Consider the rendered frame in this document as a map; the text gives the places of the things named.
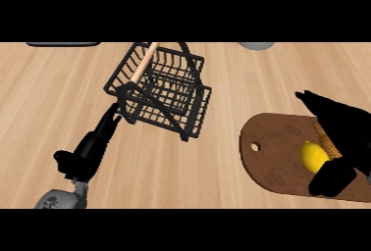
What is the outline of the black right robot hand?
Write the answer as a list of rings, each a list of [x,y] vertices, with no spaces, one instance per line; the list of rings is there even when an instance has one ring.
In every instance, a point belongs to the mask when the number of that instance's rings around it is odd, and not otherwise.
[[[360,171],[371,182],[371,113],[312,91],[295,92],[340,153],[325,161],[309,183],[313,196],[335,197]]]

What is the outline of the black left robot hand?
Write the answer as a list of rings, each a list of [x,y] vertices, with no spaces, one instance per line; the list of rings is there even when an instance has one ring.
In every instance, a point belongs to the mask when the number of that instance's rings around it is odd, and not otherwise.
[[[57,150],[53,159],[57,163],[57,171],[65,178],[88,182],[93,178],[105,156],[111,137],[121,117],[114,117],[118,104],[112,103],[93,131],[83,137],[72,152]]]

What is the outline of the yellow lemon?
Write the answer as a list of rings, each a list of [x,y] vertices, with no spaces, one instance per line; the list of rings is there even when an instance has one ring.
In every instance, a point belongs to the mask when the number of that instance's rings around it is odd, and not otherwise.
[[[315,174],[329,160],[328,153],[319,144],[304,141],[300,148],[300,160],[307,171]]]

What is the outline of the brown wooden cutting board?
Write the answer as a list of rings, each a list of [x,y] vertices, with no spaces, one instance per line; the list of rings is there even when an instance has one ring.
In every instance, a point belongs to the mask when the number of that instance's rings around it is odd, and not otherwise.
[[[313,174],[300,160],[306,140],[319,143],[313,129],[315,117],[261,113],[254,115],[241,130],[239,151],[247,173],[270,192],[310,196]]]

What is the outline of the grey rounded object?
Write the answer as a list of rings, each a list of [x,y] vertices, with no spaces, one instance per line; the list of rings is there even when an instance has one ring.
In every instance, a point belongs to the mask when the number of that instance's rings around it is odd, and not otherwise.
[[[272,47],[272,42],[239,42],[239,45],[254,51],[266,50]]]

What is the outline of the dark grey flat appliance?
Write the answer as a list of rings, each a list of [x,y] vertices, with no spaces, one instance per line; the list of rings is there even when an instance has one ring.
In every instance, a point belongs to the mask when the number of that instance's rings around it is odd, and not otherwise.
[[[26,44],[34,47],[91,47],[100,42],[26,42]]]

